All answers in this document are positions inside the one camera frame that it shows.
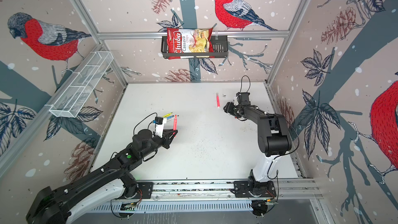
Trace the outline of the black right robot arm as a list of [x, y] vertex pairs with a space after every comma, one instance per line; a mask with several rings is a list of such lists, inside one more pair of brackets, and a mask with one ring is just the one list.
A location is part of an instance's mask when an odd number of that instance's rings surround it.
[[292, 148], [292, 139], [284, 116], [271, 114], [252, 105], [249, 92], [238, 92], [233, 102], [228, 102], [223, 110], [240, 121], [250, 120], [257, 125], [257, 140], [262, 156], [250, 171], [247, 182], [236, 181], [232, 192], [236, 197], [275, 197], [272, 180], [280, 158]]

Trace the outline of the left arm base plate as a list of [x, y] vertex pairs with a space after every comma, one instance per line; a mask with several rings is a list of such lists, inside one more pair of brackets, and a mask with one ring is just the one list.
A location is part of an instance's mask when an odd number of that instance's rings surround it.
[[150, 199], [154, 183], [151, 181], [139, 181], [125, 188], [122, 199]]

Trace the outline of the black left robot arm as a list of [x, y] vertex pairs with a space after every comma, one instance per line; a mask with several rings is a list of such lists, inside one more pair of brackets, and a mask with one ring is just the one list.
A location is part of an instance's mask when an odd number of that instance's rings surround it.
[[100, 168], [59, 187], [42, 189], [35, 197], [26, 220], [29, 224], [71, 224], [94, 208], [118, 198], [137, 200], [151, 197], [153, 183], [140, 184], [132, 171], [152, 159], [158, 149], [168, 149], [177, 130], [166, 129], [161, 136], [140, 130], [127, 147]]

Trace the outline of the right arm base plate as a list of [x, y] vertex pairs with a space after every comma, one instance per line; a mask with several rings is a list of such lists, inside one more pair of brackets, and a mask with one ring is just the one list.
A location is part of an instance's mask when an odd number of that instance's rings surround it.
[[257, 181], [249, 182], [248, 180], [234, 181], [230, 192], [236, 198], [275, 198], [277, 196], [272, 181], [263, 183]]

